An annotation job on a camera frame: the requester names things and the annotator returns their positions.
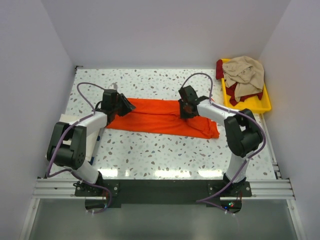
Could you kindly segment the orange t shirt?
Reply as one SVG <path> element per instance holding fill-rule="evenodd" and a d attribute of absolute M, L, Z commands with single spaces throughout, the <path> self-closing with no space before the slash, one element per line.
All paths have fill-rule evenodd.
<path fill-rule="evenodd" d="M 135 109 L 116 116 L 108 129 L 218 139 L 217 123 L 202 116 L 182 119 L 177 100 L 129 98 Z"/>

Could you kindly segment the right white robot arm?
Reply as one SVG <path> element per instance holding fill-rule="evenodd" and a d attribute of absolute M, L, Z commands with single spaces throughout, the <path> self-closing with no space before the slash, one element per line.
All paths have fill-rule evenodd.
<path fill-rule="evenodd" d="M 198 96 L 189 85 L 179 89 L 180 117 L 207 118 L 224 127 L 226 142 L 231 151 L 228 169 L 223 174 L 223 192 L 230 197 L 240 190 L 246 180 L 249 159 L 262 151 L 266 145 L 266 134 L 255 120 L 251 110 L 234 110 L 215 103 L 207 96 Z"/>

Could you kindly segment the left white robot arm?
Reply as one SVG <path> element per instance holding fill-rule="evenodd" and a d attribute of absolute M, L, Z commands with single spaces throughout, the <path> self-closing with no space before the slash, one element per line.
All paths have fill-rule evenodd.
<path fill-rule="evenodd" d="M 102 100 L 91 106 L 91 113 L 73 122 L 59 121 L 54 125 L 46 158 L 49 165 L 46 177 L 52 178 L 70 172 L 75 178 L 86 182 L 86 191 L 99 196 L 104 190 L 98 170 L 86 160 L 87 137 L 107 127 L 116 116 L 123 117 L 136 107 L 115 89 L 105 89 Z"/>

